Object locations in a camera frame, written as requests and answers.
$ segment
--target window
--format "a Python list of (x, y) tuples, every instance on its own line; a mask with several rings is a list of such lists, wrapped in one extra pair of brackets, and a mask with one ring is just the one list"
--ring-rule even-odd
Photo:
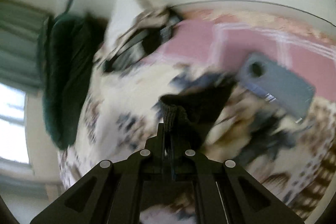
[(0, 84), (0, 157), (28, 164), (25, 95), (23, 91)]

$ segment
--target bed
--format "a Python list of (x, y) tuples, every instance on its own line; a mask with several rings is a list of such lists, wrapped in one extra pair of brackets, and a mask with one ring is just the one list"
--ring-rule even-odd
[[(284, 130), (289, 137), (278, 140), (276, 152), (242, 160), (242, 148), (252, 142), (247, 128), (269, 106), (238, 86), (218, 118), (225, 122), (211, 129), (201, 149), (212, 160), (245, 162), (246, 170), (260, 183), (306, 223), (314, 223), (335, 193), (335, 26), (270, 3), (179, 5), (175, 9), (185, 20), (175, 28), (171, 40), (127, 71), (105, 75), (100, 64), (108, 56), (106, 52), (117, 47), (117, 34), (125, 28), (123, 17), (129, 10), (123, 7), (132, 6), (126, 1), (117, 0), (105, 43), (95, 56), (76, 142), (59, 153), (65, 188), (99, 161), (124, 160), (143, 148), (146, 139), (156, 134), (160, 95), (210, 84), (224, 71), (236, 72), (250, 52), (258, 51), (315, 85), (306, 121), (298, 126), (286, 116), (274, 132)], [(312, 120), (315, 125), (307, 127)]]

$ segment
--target floral blanket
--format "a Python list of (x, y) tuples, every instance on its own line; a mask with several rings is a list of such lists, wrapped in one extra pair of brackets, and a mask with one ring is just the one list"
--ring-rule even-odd
[[(336, 94), (329, 82), (320, 80), (321, 70), (325, 72), (323, 79), (336, 79), (333, 47), (317, 41), (316, 32), (304, 37), (295, 30), (237, 22), (232, 14), (222, 16), (222, 22), (218, 22), (219, 17), (217, 21), (204, 21), (198, 12), (193, 13), (196, 20), (181, 22), (174, 38), (153, 54), (125, 71), (106, 74), (102, 64), (120, 47), (118, 38), (132, 24), (133, 15), (126, 15), (131, 14), (127, 9), (135, 6), (133, 1), (117, 1), (105, 43), (94, 58), (76, 142), (59, 153), (65, 188), (101, 160), (124, 160), (144, 148), (146, 140), (156, 135), (162, 119), (157, 104), (160, 96), (213, 85), (225, 71), (237, 71), (249, 52), (260, 51), (316, 86), (306, 120), (297, 125), (284, 110), (274, 110), (238, 85), (201, 151), (216, 161), (235, 159), (306, 219), (336, 170), (336, 105), (332, 102)], [(314, 60), (314, 65), (307, 63), (307, 58)], [(263, 136), (251, 134), (271, 116), (279, 120), (271, 130)], [(144, 224), (157, 223), (159, 215), (166, 219), (163, 223), (195, 223), (193, 198), (179, 193), (170, 205), (144, 209), (140, 219)]]

